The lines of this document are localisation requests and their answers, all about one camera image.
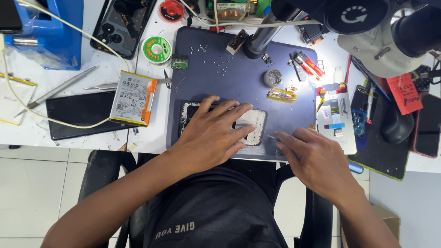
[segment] orange tape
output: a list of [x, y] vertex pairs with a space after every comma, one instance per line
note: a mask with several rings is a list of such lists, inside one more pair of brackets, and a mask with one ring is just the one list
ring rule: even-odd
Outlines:
[[158, 80], [155, 79], [150, 81], [149, 84], [147, 85], [146, 105], [144, 106], [144, 109], [141, 112], [141, 120], [143, 120], [146, 123], [147, 127], [149, 126], [150, 114], [151, 114], [151, 112], [148, 111], [150, 96], [152, 95], [152, 93], [154, 94], [156, 92], [157, 83]]

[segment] finger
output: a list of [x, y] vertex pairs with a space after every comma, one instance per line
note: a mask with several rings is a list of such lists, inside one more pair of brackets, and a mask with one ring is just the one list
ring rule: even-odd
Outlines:
[[208, 110], [210, 109], [211, 105], [213, 104], [213, 102], [220, 100], [220, 97], [215, 96], [215, 95], [211, 95], [207, 98], [205, 98], [204, 100], [202, 100], [198, 110], [196, 111], [196, 113], [194, 115], [197, 114], [201, 114], [201, 113], [207, 113]]
[[254, 130], [256, 130], [255, 124], [248, 124], [245, 127], [239, 127], [232, 130], [231, 132], [233, 141], [238, 141], [245, 138], [249, 133], [253, 132]]
[[245, 148], [246, 145], [242, 142], [236, 142], [234, 143], [230, 148], [228, 148], [228, 150], [225, 152], [224, 156], [222, 157], [222, 159], [219, 162], [220, 164], [225, 163], [231, 156], [233, 156], [234, 154], [236, 154], [237, 152], [239, 152], [240, 149]]
[[243, 103], [237, 107], [234, 107], [226, 114], [222, 116], [222, 119], [226, 120], [228, 124], [235, 122], [239, 119], [243, 114], [253, 109], [253, 106], [249, 103]]
[[306, 130], [312, 132], [313, 134], [317, 135], [320, 138], [328, 139], [328, 137], [324, 136], [323, 134], [319, 133], [318, 131], [316, 131], [312, 128], [307, 128]]
[[307, 143], [315, 141], [318, 137], [314, 133], [306, 130], [306, 128], [298, 128], [298, 129], [294, 130], [294, 132], [292, 133], [292, 136], [294, 136], [297, 139], [300, 139], [304, 142], [307, 142]]
[[281, 142], [283, 142], [286, 146], [296, 151], [298, 154], [302, 155], [303, 151], [306, 148], [306, 143], [298, 138], [289, 135], [285, 132], [275, 132], [274, 137], [278, 138]]
[[291, 166], [291, 170], [294, 173], [294, 175], [298, 176], [302, 173], [302, 168], [300, 167], [300, 161], [297, 158], [296, 154], [294, 153], [291, 148], [289, 148], [287, 145], [285, 145], [283, 142], [277, 142], [276, 143], [277, 148], [282, 150], [283, 155], [285, 156], [286, 160], [289, 163], [289, 166]]
[[211, 114], [213, 116], [221, 116], [221, 115], [225, 114], [229, 109], [236, 107], [236, 106], [239, 106], [239, 104], [240, 103], [236, 100], [232, 100], [232, 99], [226, 100], [226, 101], [220, 103], [219, 106], [217, 106], [215, 109], [213, 109], [211, 111]]

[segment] red solder wick spool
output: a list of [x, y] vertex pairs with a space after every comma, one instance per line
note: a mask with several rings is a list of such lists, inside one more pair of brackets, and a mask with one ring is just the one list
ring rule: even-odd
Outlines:
[[162, 2], [159, 6], [159, 11], [162, 18], [171, 23], [178, 22], [184, 16], [184, 8], [181, 3], [175, 0], [166, 0]]

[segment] black t-shirt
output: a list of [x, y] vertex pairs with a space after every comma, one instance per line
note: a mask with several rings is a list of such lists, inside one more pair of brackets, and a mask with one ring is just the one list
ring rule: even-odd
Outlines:
[[242, 173], [218, 166], [150, 200], [144, 247], [288, 246], [266, 192]]

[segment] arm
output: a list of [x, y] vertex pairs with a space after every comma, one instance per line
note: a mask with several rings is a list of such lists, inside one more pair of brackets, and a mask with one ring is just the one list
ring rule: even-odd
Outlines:
[[49, 229], [41, 247], [96, 247], [157, 193], [193, 173], [224, 163], [246, 147], [237, 141], [255, 126], [232, 130], [230, 125], [253, 106], [228, 100], [208, 112], [218, 100], [217, 96], [204, 99], [170, 149], [70, 209]]
[[277, 147], [283, 151], [293, 173], [340, 211], [349, 247], [400, 247], [384, 221], [375, 215], [336, 141], [310, 128], [298, 128], [292, 135], [276, 132], [274, 136], [280, 139]]

